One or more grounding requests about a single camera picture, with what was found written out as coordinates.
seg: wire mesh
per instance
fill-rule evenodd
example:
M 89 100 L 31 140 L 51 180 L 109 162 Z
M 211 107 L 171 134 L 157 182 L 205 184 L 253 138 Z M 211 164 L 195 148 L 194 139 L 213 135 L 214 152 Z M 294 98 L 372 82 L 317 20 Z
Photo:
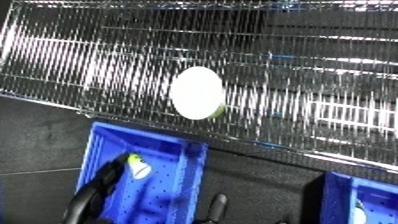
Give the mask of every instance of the wire mesh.
M 122 120 L 397 165 L 396 1 L 14 1 L 0 90 Z M 178 115 L 205 66 L 223 116 Z

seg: wire rack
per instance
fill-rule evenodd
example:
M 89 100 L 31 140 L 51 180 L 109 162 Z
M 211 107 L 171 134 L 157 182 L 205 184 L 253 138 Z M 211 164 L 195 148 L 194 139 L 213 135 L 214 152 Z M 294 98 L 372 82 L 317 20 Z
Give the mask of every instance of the wire rack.
M 398 165 L 398 1 L 14 0 L 3 95 L 273 148 Z M 169 98 L 192 66 L 225 114 Z

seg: blue bin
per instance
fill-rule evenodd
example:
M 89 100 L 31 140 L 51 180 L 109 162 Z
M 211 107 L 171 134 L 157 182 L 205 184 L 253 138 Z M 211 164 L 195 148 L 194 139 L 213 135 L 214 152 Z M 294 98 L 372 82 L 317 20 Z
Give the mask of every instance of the blue bin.
M 90 181 L 104 163 L 125 152 L 140 154 L 152 172 L 135 180 L 126 165 L 101 217 L 116 224 L 191 224 L 207 145 L 94 123 L 77 189 Z
M 366 224 L 398 224 L 398 186 L 327 173 L 321 223 L 352 224 L 355 207 L 361 204 Z

